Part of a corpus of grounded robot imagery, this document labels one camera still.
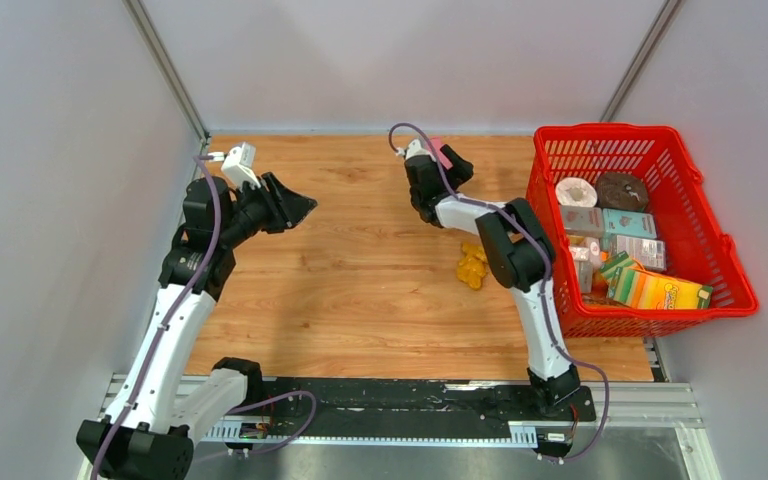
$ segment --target yellow rubber duck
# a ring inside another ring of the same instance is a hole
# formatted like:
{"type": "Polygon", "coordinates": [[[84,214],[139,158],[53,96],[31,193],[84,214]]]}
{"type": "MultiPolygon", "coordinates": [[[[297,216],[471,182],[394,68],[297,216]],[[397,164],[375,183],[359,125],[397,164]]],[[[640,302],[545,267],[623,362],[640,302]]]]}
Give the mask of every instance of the yellow rubber duck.
{"type": "Polygon", "coordinates": [[[484,253],[484,247],[463,242],[461,252],[464,256],[456,269],[458,280],[473,290],[480,290],[482,280],[487,276],[487,254],[484,253]]]}

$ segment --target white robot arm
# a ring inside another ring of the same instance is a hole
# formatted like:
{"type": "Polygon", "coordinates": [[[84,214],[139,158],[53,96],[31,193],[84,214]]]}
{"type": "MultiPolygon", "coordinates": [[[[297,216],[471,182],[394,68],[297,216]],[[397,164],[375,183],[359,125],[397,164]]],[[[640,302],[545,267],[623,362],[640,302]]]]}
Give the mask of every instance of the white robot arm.
{"type": "Polygon", "coordinates": [[[106,478],[183,479],[195,445],[223,415],[264,399],[260,365],[224,358],[205,383],[175,401],[199,330],[236,264],[234,248],[258,232],[294,228],[316,207],[315,200],[287,189],[272,173],[254,175],[253,155],[254,148],[242,144],[224,158],[222,171],[236,188],[213,177],[218,204],[208,179],[187,187],[184,224],[163,262],[161,288],[137,358],[102,418],[85,420],[78,430],[78,446],[90,462],[99,457],[100,473],[106,478]],[[198,275],[214,235],[214,209],[219,210],[218,241],[198,275]],[[189,285],[192,290],[185,291],[189,285]],[[135,387],[139,387],[136,397],[135,387]]]}
{"type": "MultiPolygon", "coordinates": [[[[558,322],[553,295],[553,281],[543,282],[545,262],[526,239],[513,240],[507,217],[514,218],[548,256],[554,260],[554,249],[531,206],[524,198],[507,203],[487,203],[451,195],[443,183],[434,157],[419,140],[399,150],[405,158],[405,172],[410,184],[411,205],[420,218],[440,228],[456,228],[478,235],[487,254],[490,271],[508,288],[519,311],[528,344],[528,376],[546,407],[562,404],[579,390],[578,370],[566,352],[558,322]],[[541,298],[541,286],[545,299],[541,298]]],[[[446,162],[444,172],[451,189],[457,190],[472,178],[472,164],[449,146],[439,149],[438,157],[446,162]]]]}
{"type": "MultiPolygon", "coordinates": [[[[471,205],[460,202],[451,196],[444,198],[435,207],[437,218],[443,228],[456,228],[465,232],[478,235],[478,226],[476,219],[484,215],[493,214],[493,210],[478,205],[471,205]]],[[[525,341],[528,344],[528,368],[540,378],[548,379],[560,377],[570,368],[569,360],[565,359],[553,345],[551,336],[548,332],[548,326],[544,321],[544,309],[540,302],[538,282],[534,282],[527,292],[517,287],[511,287],[508,291],[514,298],[517,310],[519,311],[519,320],[522,323],[522,329],[525,332],[525,341]]],[[[558,339],[559,346],[566,349],[561,328],[558,324],[558,312],[555,310],[554,294],[552,293],[553,281],[549,280],[546,284],[548,314],[551,318],[551,327],[554,329],[555,338],[558,339]]]]}

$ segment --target white wall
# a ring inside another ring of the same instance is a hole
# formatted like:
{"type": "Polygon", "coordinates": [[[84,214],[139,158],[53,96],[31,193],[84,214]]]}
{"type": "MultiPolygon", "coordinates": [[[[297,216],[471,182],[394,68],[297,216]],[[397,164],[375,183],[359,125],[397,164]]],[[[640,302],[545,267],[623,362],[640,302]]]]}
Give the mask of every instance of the white wall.
{"type": "Polygon", "coordinates": [[[663,0],[144,0],[210,130],[597,121],[663,0]]]}
{"type": "Polygon", "coordinates": [[[618,120],[684,135],[761,313],[664,339],[689,380],[728,480],[768,478],[768,3],[689,1],[618,120]]]}
{"type": "Polygon", "coordinates": [[[197,150],[121,2],[0,2],[0,479],[77,473],[197,150]]]}

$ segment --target wooden floor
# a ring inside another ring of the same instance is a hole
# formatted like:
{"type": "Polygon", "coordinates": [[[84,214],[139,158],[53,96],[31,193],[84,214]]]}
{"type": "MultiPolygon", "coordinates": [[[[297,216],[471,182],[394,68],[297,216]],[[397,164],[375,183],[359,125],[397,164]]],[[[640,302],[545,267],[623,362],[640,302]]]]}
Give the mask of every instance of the wooden floor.
{"type": "MultiPolygon", "coordinates": [[[[510,294],[492,277],[477,292],[457,281],[460,242],[471,237],[420,221],[386,137],[215,137],[210,150],[243,140],[257,147],[255,171],[274,172],[319,206],[296,229],[258,234],[236,250],[237,267],[187,373],[207,374],[223,356],[236,356],[260,362],[265,375],[526,378],[525,337],[510,294]]],[[[445,141],[475,164],[464,193],[524,196],[529,137],[445,141]]],[[[567,344],[612,380],[652,380],[640,339],[567,344]]]]}

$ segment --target red plastic basket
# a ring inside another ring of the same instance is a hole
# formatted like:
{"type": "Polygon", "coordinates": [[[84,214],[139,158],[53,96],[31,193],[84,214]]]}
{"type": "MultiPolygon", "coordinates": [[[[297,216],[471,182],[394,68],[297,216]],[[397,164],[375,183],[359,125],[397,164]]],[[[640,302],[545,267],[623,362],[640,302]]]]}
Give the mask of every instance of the red plastic basket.
{"type": "Polygon", "coordinates": [[[542,127],[534,135],[536,158],[527,199],[557,252],[555,303],[567,337],[664,336],[721,317],[758,311],[758,299],[720,230],[678,132],[670,127],[616,123],[542,127]],[[641,178],[649,190],[648,212],[666,244],[667,274],[714,289],[704,310],[639,310],[582,302],[569,240],[564,234],[555,184],[576,176],[595,183],[605,172],[641,178]]]}

